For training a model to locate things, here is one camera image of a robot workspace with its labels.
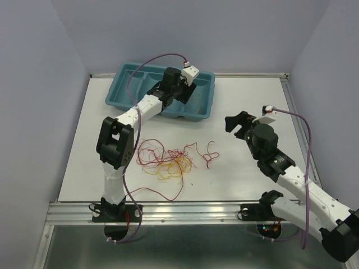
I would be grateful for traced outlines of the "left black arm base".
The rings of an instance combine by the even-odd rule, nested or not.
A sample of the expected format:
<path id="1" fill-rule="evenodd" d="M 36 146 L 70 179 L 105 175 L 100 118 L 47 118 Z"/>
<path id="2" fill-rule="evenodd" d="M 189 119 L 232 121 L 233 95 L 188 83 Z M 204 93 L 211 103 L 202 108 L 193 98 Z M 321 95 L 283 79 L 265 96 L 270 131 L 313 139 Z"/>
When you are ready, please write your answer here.
<path id="1" fill-rule="evenodd" d="M 114 244 L 129 243 L 142 224 L 142 206 L 121 202 L 119 205 L 91 203 L 91 221 L 104 225 L 104 236 Z"/>

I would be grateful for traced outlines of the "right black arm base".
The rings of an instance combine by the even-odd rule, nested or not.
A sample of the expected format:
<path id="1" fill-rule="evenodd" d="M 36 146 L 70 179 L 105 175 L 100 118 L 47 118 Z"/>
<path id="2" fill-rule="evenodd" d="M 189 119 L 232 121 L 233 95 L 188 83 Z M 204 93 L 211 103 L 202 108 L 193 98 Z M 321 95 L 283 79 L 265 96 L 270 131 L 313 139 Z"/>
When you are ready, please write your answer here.
<path id="1" fill-rule="evenodd" d="M 254 221 L 258 235 L 268 240 L 279 240 L 282 232 L 281 219 L 276 217 L 271 209 L 275 200 L 283 197 L 283 194 L 272 190 L 264 192 L 258 203 L 246 203 L 240 205 L 237 218 L 241 221 Z"/>

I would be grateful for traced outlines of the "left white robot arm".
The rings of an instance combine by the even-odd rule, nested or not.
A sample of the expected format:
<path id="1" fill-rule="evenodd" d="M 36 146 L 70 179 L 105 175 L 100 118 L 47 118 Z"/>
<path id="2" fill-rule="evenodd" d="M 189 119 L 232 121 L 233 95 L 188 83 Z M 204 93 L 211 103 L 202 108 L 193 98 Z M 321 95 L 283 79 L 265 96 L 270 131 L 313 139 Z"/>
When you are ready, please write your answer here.
<path id="1" fill-rule="evenodd" d="M 163 78 L 127 112 L 115 118 L 103 120 L 96 151 L 104 168 L 104 193 L 101 205 L 105 214 L 113 221 L 124 217 L 126 198 L 123 189 L 125 168 L 135 153 L 134 135 L 139 134 L 141 126 L 153 116 L 169 107 L 174 100 L 186 104 L 196 84 L 200 71 L 188 64 L 182 70 L 169 67 Z"/>

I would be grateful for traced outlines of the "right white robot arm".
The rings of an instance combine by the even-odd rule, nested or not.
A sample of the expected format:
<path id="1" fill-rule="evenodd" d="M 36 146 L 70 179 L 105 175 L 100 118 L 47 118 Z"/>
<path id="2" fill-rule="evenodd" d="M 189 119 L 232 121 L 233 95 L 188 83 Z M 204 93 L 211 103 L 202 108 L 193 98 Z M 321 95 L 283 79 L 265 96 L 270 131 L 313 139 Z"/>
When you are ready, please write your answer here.
<path id="1" fill-rule="evenodd" d="M 279 137 L 271 126 L 280 109 L 263 106 L 262 115 L 246 111 L 225 118 L 226 132 L 235 132 L 246 142 L 259 170 L 274 183 L 300 200 L 295 203 L 278 191 L 264 193 L 258 212 L 263 220 L 272 217 L 287 220 L 302 230 L 302 247 L 312 235 L 338 262 L 347 262 L 358 251 L 358 211 L 340 203 L 309 178 L 288 155 L 278 149 Z"/>

